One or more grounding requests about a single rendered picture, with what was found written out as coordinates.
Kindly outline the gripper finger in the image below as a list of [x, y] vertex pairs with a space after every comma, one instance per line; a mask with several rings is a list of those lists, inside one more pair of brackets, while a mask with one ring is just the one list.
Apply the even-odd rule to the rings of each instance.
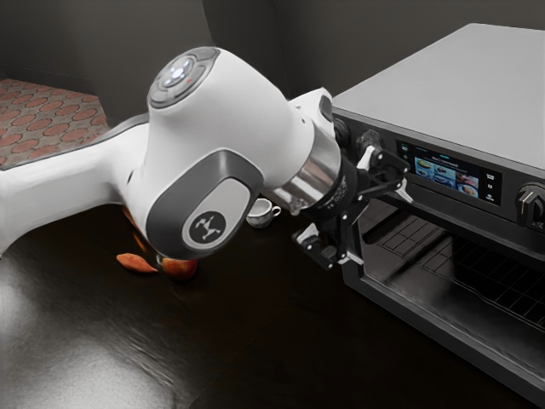
[[362, 209], [353, 208], [329, 219], [313, 220], [306, 228], [293, 233], [291, 238], [323, 269], [347, 262], [362, 266], [362, 257], [348, 245], [352, 225], [362, 213]]
[[379, 198], [387, 193], [396, 193], [407, 203], [412, 197], [406, 192], [406, 174], [409, 165], [386, 149], [367, 146], [357, 164], [357, 200]]

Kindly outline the white teacup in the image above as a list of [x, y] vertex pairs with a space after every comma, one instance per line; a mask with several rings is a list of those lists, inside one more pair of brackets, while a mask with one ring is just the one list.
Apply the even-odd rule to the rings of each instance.
[[253, 228], [267, 228], [281, 212], [281, 208], [270, 200], [257, 199], [246, 216], [246, 222]]

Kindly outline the black countertop oven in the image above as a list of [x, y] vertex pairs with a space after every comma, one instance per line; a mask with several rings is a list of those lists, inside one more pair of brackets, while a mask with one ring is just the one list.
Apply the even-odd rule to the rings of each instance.
[[545, 409], [545, 31], [470, 24], [334, 99], [405, 160], [346, 284]]

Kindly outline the red apple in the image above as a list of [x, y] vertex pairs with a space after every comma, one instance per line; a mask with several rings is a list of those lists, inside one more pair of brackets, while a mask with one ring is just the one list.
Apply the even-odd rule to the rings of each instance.
[[197, 272], [198, 261], [164, 257], [161, 261], [161, 268], [171, 279], [187, 281]]

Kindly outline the orange sweet potato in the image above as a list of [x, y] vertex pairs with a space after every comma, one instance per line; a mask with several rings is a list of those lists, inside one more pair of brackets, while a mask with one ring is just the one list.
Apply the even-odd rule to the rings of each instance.
[[116, 256], [116, 260], [127, 270], [138, 274], [153, 274], [157, 272], [144, 258], [132, 253], [123, 253]]

